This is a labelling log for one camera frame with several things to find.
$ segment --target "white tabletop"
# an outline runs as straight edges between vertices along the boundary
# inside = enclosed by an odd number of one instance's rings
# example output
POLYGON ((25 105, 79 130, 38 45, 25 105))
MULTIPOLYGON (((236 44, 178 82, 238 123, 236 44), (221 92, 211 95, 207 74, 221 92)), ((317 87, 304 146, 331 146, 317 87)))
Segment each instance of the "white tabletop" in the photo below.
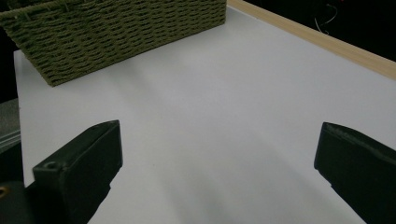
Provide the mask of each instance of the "white tabletop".
POLYGON ((363 223, 314 169, 323 121, 396 148, 396 81, 228 8, 225 25, 52 88, 18 51, 26 184, 119 119, 124 165, 90 223, 363 223))

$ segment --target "basket rim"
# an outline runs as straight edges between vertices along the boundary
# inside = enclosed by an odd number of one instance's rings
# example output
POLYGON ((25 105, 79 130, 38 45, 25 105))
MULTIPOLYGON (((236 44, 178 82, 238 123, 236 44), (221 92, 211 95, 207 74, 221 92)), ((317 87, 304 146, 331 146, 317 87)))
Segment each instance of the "basket rim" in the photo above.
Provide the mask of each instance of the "basket rim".
POLYGON ((49 10, 52 7, 66 7, 67 3, 76 3, 76 2, 87 2, 87 0, 53 0, 49 1, 46 3, 40 3, 36 5, 31 5, 27 7, 20 7, 20 8, 14 8, 10 9, 8 11, 2 11, 0 12, 0 19, 1 18, 10 18, 10 17, 16 17, 20 15, 26 15, 27 13, 35 12, 38 10, 46 9, 49 10))

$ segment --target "screw hole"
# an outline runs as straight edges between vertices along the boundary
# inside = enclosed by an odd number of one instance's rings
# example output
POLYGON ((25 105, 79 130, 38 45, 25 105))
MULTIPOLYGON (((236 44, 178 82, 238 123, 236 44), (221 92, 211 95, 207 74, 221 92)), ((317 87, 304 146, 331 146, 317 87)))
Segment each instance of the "screw hole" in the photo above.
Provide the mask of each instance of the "screw hole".
POLYGON ((58 168, 58 162, 56 161, 50 161, 44 164, 44 167, 49 168, 51 170, 58 168))
POLYGON ((4 198, 6 195, 8 195, 9 189, 6 187, 0 187, 0 199, 4 198))

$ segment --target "wicker basket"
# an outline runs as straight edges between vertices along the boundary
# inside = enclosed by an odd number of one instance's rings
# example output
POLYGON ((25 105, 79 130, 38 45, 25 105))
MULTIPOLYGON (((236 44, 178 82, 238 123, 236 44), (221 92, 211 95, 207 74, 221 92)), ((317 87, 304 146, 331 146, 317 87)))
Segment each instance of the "wicker basket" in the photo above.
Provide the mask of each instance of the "wicker basket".
POLYGON ((225 22, 226 0, 19 0, 0 25, 51 86, 225 22))

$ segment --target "wooden table edge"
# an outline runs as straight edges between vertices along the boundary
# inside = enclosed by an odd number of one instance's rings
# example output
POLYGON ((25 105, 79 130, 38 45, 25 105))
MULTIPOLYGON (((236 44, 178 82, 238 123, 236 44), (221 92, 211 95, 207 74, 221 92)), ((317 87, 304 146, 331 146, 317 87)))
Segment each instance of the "wooden table edge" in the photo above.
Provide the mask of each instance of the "wooden table edge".
POLYGON ((266 21, 282 30, 318 45, 354 63, 360 64, 385 77, 396 80, 396 62, 360 49, 344 41, 291 21, 268 10, 256 7, 243 0, 227 0, 227 4, 259 20, 266 21))

